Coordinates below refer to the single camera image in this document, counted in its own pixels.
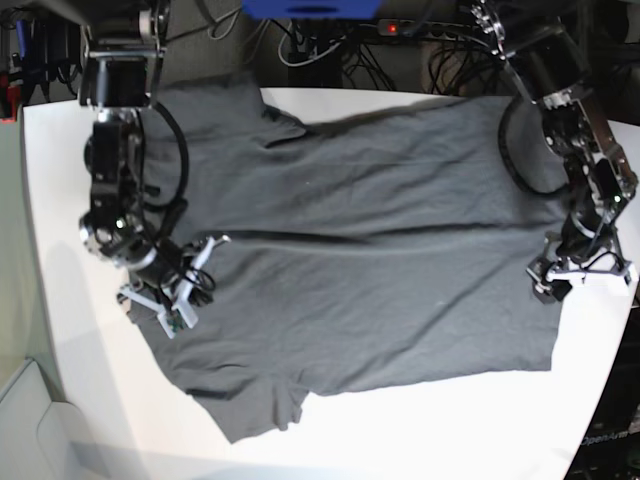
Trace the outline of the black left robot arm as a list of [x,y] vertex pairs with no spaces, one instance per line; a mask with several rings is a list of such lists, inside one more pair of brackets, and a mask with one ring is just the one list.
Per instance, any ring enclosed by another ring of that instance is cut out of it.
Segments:
[[[475,1],[471,13],[518,89],[499,124],[503,165],[524,193],[568,201],[561,230],[546,233],[542,253],[526,269],[533,293],[551,304],[562,302],[576,281],[628,286],[636,273],[623,256],[616,222],[639,180],[593,90],[585,56],[559,17],[539,7]],[[539,109],[547,146],[563,160],[567,181],[551,191],[529,184],[508,150],[509,123],[524,100]]]

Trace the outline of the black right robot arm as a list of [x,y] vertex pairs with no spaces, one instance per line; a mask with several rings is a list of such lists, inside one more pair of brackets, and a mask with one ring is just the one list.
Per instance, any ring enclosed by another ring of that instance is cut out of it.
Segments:
[[[194,328],[197,307],[211,302],[215,283],[204,266],[230,239],[206,236],[184,247],[171,239],[188,206],[190,157],[182,129],[156,95],[169,16],[167,1],[127,1],[82,31],[86,50],[79,102],[94,109],[97,118],[84,150],[91,185],[79,233],[90,253],[131,275],[118,290],[118,302],[152,311],[173,338]],[[145,181],[145,110],[166,122],[178,147],[178,184],[163,204],[151,201],[160,191]]]

